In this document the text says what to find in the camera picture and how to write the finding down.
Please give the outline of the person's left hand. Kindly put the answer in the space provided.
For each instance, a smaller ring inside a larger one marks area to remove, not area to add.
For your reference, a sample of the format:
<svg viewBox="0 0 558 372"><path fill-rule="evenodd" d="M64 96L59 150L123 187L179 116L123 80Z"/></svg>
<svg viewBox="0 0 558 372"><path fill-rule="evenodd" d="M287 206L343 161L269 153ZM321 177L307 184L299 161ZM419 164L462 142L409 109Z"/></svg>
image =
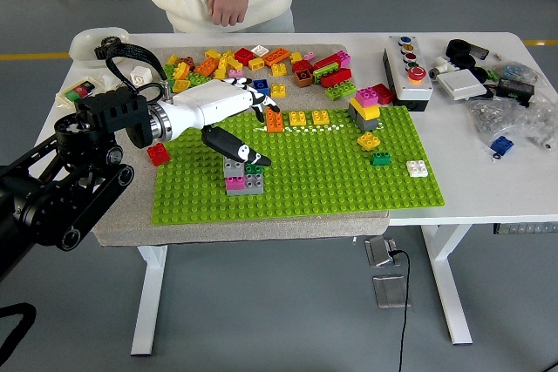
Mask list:
<svg viewBox="0 0 558 372"><path fill-rule="evenodd" d="M241 24L248 10L249 0L209 0L211 21L222 27Z"/></svg>

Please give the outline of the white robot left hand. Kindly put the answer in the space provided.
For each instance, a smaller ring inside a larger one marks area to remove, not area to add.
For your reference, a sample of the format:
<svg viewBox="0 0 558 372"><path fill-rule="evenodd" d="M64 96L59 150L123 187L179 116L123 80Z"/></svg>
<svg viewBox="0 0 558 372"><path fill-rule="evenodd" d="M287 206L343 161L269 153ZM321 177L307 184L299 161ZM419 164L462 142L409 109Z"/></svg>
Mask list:
<svg viewBox="0 0 558 372"><path fill-rule="evenodd" d="M223 156L237 162L270 166L271 160L250 148L241 139L217 124L224 119L252 108L260 122L264 122L262 108L273 112L280 109L269 96L249 85L247 78L211 80L173 98L172 104L163 103L170 121L170 139L177 139L189 128L201 131L202 142Z"/></svg>

